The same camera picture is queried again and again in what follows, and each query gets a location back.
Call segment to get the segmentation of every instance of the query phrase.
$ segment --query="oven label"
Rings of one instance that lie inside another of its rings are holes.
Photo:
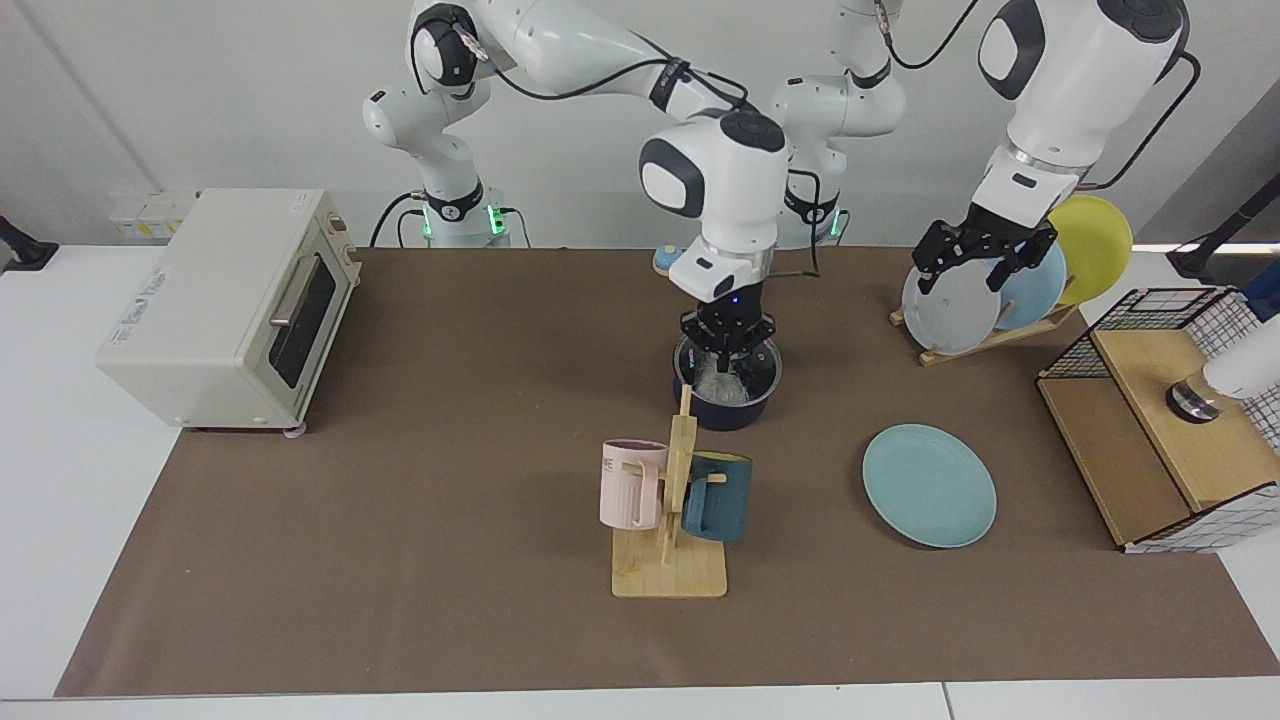
[[[147,282],[142,283],[138,292],[133,296],[133,301],[129,302],[129,307],[124,311],[124,316],[116,323],[115,331],[111,332],[111,337],[108,338],[108,345],[115,347],[123,347],[128,345],[129,338],[133,336],[133,329],[138,327],[142,318],[146,316],[147,310],[151,307],[151,301],[160,292],[160,288],[169,282],[169,274],[173,273],[173,268],[156,268],[151,272],[151,277]]]

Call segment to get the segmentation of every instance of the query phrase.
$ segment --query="oven door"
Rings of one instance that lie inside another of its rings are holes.
[[[315,220],[287,277],[255,372],[288,409],[289,419],[301,421],[316,370],[351,293],[351,282]]]

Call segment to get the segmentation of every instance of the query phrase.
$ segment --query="light blue plate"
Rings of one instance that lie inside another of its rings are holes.
[[[969,446],[928,425],[876,436],[863,456],[863,484],[895,530],[933,547],[964,547],[996,521],[996,486]]]
[[[995,266],[998,260],[989,260]],[[1000,288],[1000,306],[1010,302],[1012,307],[996,322],[996,329],[1016,331],[1032,325],[1053,311],[1066,288],[1066,255],[1055,242],[1039,266],[1032,270],[1014,273]]]

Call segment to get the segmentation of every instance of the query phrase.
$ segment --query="white table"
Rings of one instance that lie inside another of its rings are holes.
[[[178,437],[92,365],[106,328],[160,252],[64,247],[42,273],[0,277],[0,698],[33,698],[0,705],[0,719],[1280,716],[1280,680],[1270,678],[42,700],[51,697]],[[1121,286],[1189,284],[1164,263],[1135,256]],[[1087,318],[1111,301],[1087,306]],[[1280,647],[1280,564],[1271,561],[1277,550],[1280,533],[1272,533],[1222,556],[1272,648]]]

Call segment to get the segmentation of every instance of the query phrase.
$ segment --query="yellow plate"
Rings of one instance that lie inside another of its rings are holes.
[[[1120,279],[1133,255],[1133,231],[1119,208],[1092,195],[1073,195],[1048,214],[1066,255],[1062,305],[1102,295]]]

